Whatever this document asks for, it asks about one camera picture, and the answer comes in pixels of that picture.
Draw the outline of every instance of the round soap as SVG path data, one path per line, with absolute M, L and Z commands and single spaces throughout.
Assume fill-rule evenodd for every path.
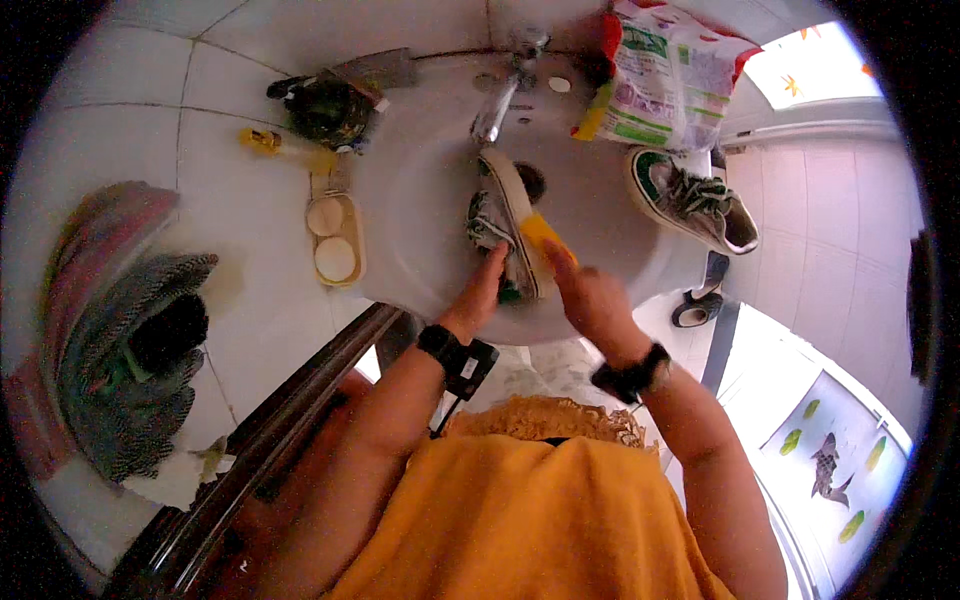
M 566 92 L 570 91 L 570 81 L 564 79 L 563 77 L 551 77 L 547 80 L 547 84 L 550 86 L 550 89 L 562 94 L 566 94 Z
M 344 206 L 336 198 L 320 198 L 306 211 L 306 225 L 311 231 L 326 237 L 344 225 Z
M 328 237 L 313 254 L 320 275 L 330 281 L 343 281 L 353 274 L 357 258 L 353 246 L 342 237 Z

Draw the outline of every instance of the person's left hand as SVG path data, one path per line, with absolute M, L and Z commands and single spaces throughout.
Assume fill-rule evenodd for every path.
M 467 287 L 453 304 L 437 320 L 467 345 L 496 310 L 496 295 L 500 287 L 500 275 L 510 246 L 500 242 L 487 254 L 483 265 L 473 274 Z

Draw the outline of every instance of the black watch strap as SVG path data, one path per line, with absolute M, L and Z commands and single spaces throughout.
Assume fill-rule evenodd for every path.
M 640 396 L 653 383 L 660 364 L 669 360 L 666 348 L 655 342 L 643 360 L 629 367 L 617 370 L 604 363 L 590 377 L 590 383 L 624 404 L 642 403 Z
M 442 325 L 425 327 L 417 338 L 417 348 L 433 356 L 446 373 L 455 371 L 458 366 L 462 367 L 459 362 L 463 345 L 457 336 Z
M 420 332 L 417 348 L 433 356 L 444 368 L 444 389 L 462 400 L 470 400 L 500 352 L 480 340 L 469 346 L 460 343 L 446 327 L 433 324 Z

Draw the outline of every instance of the sink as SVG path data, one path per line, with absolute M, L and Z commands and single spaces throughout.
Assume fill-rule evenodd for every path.
M 419 83 L 391 89 L 390 108 L 366 153 L 354 161 L 351 195 L 359 207 L 368 268 L 359 283 L 371 300 L 436 318 L 480 264 L 464 221 L 479 189 L 478 146 L 469 127 L 486 99 L 478 76 L 503 77 L 509 55 L 419 60 Z M 653 296 L 703 284 L 707 247 L 643 215 L 624 187 L 629 146 L 569 136 L 592 90 L 565 57 L 538 62 L 538 85 L 518 92 L 495 144 L 511 160 L 538 169 L 546 190 L 535 209 L 581 264 L 619 276 L 634 306 Z M 547 79 L 564 77 L 567 93 Z M 708 173 L 706 153 L 685 161 Z M 577 335 L 560 295 L 523 306 L 501 306 L 478 337 L 527 346 Z

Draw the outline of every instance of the metal rail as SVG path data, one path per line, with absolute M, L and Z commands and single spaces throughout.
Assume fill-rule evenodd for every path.
M 189 513 L 161 510 L 113 572 L 107 598 L 176 598 L 196 593 L 211 557 L 248 495 L 325 418 L 328 402 L 356 362 L 403 311 L 376 303 L 287 379 L 230 435 L 237 459 L 198 492 Z

